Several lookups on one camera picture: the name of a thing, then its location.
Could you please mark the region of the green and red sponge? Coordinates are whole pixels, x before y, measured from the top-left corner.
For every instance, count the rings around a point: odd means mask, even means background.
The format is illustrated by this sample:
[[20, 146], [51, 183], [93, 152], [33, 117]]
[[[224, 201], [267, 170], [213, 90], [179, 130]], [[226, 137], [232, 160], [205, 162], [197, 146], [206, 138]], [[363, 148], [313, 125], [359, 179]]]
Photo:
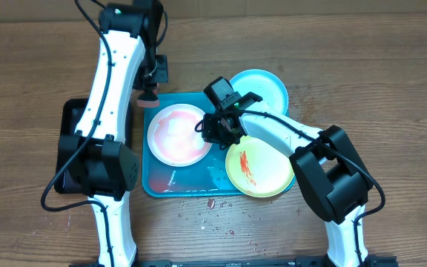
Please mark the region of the green and red sponge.
[[159, 107], [157, 89], [144, 90], [136, 99], [136, 104], [141, 108]]

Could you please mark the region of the yellow green plate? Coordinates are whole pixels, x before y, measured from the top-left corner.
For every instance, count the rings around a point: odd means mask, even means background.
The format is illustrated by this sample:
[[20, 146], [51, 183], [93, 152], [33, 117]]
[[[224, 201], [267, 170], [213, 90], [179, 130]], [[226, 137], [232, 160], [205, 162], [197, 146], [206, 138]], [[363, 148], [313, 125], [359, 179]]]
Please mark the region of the yellow green plate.
[[289, 159], [260, 139], [244, 136], [226, 154], [225, 170], [240, 192], [257, 198], [287, 191], [295, 181]]

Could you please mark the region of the white plate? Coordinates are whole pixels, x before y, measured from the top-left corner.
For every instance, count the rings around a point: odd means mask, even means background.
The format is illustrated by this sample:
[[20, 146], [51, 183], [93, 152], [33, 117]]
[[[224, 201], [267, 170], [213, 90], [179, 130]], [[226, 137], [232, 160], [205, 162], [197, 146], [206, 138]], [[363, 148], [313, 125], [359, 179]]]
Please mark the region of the white plate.
[[212, 146], [195, 131], [204, 115], [200, 108], [189, 104], [163, 108], [148, 126], [150, 152], [159, 161], [173, 167], [186, 167], [200, 161]]

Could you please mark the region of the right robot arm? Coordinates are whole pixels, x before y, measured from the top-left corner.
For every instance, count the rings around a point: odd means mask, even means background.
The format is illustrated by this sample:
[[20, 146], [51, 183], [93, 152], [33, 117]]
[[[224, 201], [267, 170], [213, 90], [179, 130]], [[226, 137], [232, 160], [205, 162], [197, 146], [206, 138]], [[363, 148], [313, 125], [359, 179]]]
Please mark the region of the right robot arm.
[[325, 222], [327, 264], [365, 266], [362, 220], [370, 214], [365, 208], [368, 192], [378, 184], [345, 131], [296, 122], [255, 93], [240, 95], [222, 76], [203, 92], [215, 111], [195, 127], [202, 138], [226, 149], [250, 136], [289, 158], [304, 200]]

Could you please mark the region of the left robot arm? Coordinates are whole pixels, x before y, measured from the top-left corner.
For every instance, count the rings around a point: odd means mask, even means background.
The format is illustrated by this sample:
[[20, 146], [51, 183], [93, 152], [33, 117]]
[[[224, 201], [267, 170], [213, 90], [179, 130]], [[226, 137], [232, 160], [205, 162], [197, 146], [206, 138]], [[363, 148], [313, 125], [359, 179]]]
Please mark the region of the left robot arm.
[[130, 98], [158, 106], [156, 89], [168, 82], [167, 57], [157, 53], [168, 15], [160, 1], [103, 4], [99, 20], [89, 23], [99, 34], [99, 59], [90, 95], [64, 104], [56, 173], [42, 193], [83, 194], [96, 218], [99, 257], [95, 266], [134, 266], [137, 247], [131, 233], [130, 192], [139, 174], [131, 150]]

